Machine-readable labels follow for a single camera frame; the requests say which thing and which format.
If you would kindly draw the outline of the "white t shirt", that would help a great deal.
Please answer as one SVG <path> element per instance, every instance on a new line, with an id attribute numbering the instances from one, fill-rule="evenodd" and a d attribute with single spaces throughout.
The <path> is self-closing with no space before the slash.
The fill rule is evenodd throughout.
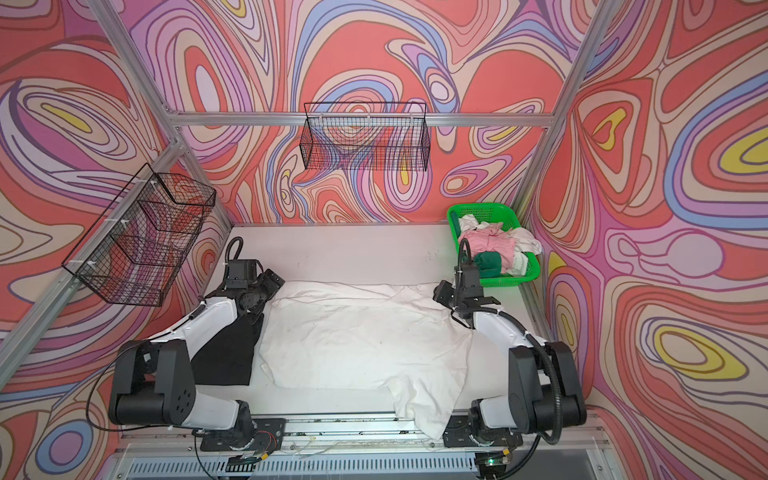
<path id="1" fill-rule="evenodd" d="M 472 333 L 433 289 L 289 281 L 269 309 L 263 368 L 282 388 L 385 388 L 398 417 L 438 439 L 466 382 Z"/>

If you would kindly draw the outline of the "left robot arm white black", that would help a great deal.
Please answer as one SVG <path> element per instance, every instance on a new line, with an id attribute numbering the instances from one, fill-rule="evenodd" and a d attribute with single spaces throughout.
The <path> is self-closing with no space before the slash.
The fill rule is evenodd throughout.
<path id="1" fill-rule="evenodd" d="M 248 403 L 201 389 L 249 383 L 265 308 L 283 284 L 256 260 L 229 261 L 220 286 L 194 310 L 165 331 L 121 348 L 110 421 L 221 434 L 245 445 L 255 435 Z"/>

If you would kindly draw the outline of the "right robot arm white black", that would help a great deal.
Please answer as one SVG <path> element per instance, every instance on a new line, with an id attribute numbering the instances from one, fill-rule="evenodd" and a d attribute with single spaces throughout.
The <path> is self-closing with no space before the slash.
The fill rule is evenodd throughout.
<path id="1" fill-rule="evenodd" d="M 503 431 L 535 435 L 555 445 L 563 430 L 581 426 L 587 411 L 582 386 L 570 348 L 560 341 L 539 339 L 517 318 L 487 296 L 479 269 L 470 261 L 454 268 L 454 280 L 442 281 L 433 299 L 448 308 L 452 318 L 490 340 L 506 355 L 498 375 L 506 391 L 476 399 L 468 414 L 470 438 L 491 444 Z"/>

